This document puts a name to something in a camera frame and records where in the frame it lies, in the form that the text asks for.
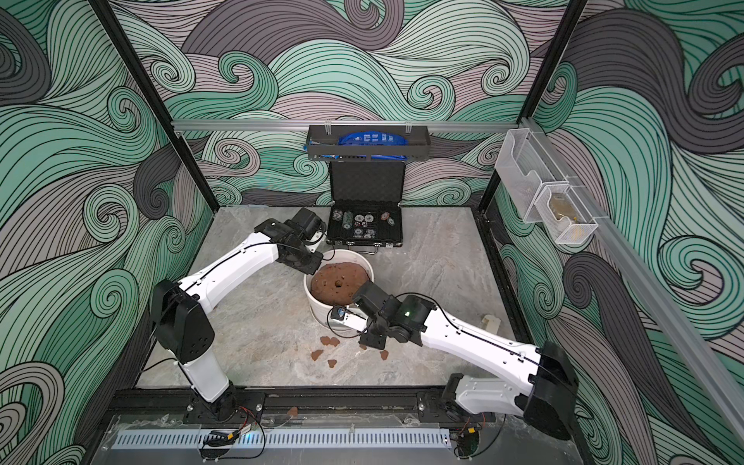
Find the white ceramic pot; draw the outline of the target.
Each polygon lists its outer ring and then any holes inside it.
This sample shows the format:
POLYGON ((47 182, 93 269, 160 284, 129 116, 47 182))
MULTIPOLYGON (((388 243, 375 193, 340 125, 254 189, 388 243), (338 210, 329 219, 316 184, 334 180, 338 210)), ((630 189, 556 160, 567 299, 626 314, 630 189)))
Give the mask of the white ceramic pot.
POLYGON ((311 315, 326 329, 348 331, 348 327, 329 317, 329 311, 333 306, 350 305, 360 287, 373 280, 373 267, 362 254, 346 249, 323 252, 321 267, 302 281, 311 315))

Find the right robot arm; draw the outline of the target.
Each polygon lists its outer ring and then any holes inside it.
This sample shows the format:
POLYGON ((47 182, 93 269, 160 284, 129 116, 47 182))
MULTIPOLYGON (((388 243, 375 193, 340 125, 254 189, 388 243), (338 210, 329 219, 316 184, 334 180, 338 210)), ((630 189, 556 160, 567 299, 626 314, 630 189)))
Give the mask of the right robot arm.
POLYGON ((360 343, 385 350, 389 339, 455 356, 486 372, 477 378, 453 374, 443 395, 471 416, 496 414, 522 418, 540 432, 573 439, 579 378, 564 349, 517 342, 455 318, 434 298, 421 293, 388 294, 364 283, 348 306, 336 306, 329 319, 358 333, 360 343))

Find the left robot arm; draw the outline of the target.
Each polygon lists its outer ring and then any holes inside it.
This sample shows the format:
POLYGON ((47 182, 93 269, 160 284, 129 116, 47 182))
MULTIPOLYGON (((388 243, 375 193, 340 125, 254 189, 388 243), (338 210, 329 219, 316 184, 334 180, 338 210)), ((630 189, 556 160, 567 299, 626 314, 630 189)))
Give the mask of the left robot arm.
POLYGON ((266 267, 284 265, 304 276, 318 271, 324 258, 318 247, 326 234, 325 222, 308 208, 286 220, 267 218, 214 262, 154 286, 150 321, 155 340, 174 357, 205 407, 236 410, 234 384, 215 350, 215 311, 266 267))

